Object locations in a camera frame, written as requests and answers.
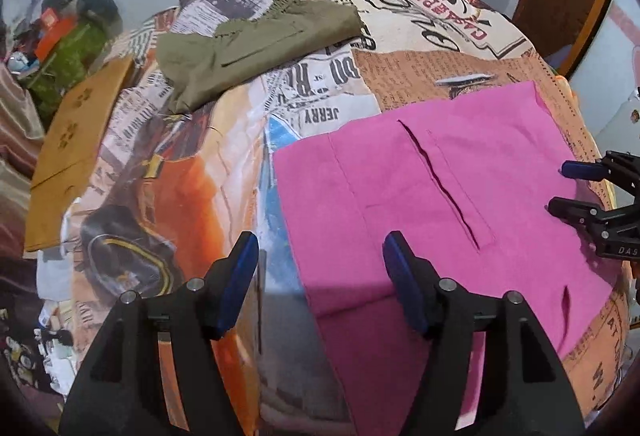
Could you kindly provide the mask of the pink pants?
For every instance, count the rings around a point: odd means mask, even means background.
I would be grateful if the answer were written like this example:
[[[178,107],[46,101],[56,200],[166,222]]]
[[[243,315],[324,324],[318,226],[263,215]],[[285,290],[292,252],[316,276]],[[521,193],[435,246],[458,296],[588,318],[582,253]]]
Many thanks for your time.
[[[521,292],[568,354],[608,300],[620,264],[547,212],[579,185],[570,147],[526,81],[427,100],[294,141],[273,157],[293,259],[360,435],[396,435],[428,347],[383,261],[391,231],[473,293]]]

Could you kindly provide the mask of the silver suitcase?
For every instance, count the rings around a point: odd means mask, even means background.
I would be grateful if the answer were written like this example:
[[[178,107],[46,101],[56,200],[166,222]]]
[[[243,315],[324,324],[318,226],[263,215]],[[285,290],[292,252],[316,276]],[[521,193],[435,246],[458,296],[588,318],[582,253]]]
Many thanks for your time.
[[[612,119],[597,134],[596,143],[600,152],[609,150],[630,152],[638,156],[640,153],[640,88],[632,91],[620,105]]]

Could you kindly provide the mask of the newspaper print bed quilt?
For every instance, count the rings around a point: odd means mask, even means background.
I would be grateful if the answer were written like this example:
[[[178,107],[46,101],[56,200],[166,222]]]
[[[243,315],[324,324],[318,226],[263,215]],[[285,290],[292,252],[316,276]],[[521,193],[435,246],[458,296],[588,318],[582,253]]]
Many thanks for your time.
[[[200,275],[244,230],[264,259],[239,323],[213,347],[247,433],[360,435],[324,350],[293,259],[273,157],[300,139],[427,100],[454,100],[530,81],[570,158],[599,150],[576,95],[509,19],[480,0],[328,0],[356,7],[358,37],[321,48],[183,113],[156,60],[168,32],[211,37],[231,19],[258,19],[273,0],[180,0],[159,33],[120,38],[113,57],[142,72],[119,93],[85,192],[63,216],[72,345],[48,359],[68,396],[120,293],[156,297]],[[583,412],[611,390],[627,334],[620,274],[574,348],[561,355]]]

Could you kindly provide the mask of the olive green pants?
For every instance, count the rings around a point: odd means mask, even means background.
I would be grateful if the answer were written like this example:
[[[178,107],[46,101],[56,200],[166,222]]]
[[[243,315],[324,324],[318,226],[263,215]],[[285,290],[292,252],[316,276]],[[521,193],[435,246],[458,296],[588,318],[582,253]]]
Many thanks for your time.
[[[174,92],[168,109],[194,111],[221,93],[321,48],[356,38],[356,7],[328,0],[273,0],[258,19],[231,19],[211,37],[168,32],[156,60]]]

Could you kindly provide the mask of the green storage basket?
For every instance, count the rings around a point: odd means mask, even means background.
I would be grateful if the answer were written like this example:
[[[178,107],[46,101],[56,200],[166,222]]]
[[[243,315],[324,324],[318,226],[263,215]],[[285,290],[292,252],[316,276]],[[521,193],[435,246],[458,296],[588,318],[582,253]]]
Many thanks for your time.
[[[50,123],[64,94],[87,77],[100,56],[107,35],[93,22],[81,22],[58,41],[38,70],[22,85],[32,94],[38,115]]]

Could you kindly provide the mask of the orange box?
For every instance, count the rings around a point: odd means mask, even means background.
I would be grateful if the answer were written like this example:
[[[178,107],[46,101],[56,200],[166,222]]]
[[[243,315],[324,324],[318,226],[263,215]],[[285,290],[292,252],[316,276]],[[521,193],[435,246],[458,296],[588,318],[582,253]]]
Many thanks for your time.
[[[77,25],[78,18],[74,14],[62,16],[52,8],[46,8],[40,16],[42,34],[35,48],[35,55],[43,63],[53,48]]]

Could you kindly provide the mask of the grey plush pillow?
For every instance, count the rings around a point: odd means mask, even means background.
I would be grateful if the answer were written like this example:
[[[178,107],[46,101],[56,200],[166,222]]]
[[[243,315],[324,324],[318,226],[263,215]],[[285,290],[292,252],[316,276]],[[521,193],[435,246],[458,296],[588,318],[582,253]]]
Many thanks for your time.
[[[82,18],[99,25],[109,37],[115,37],[124,29],[115,0],[47,0],[47,7],[55,11],[72,8]]]

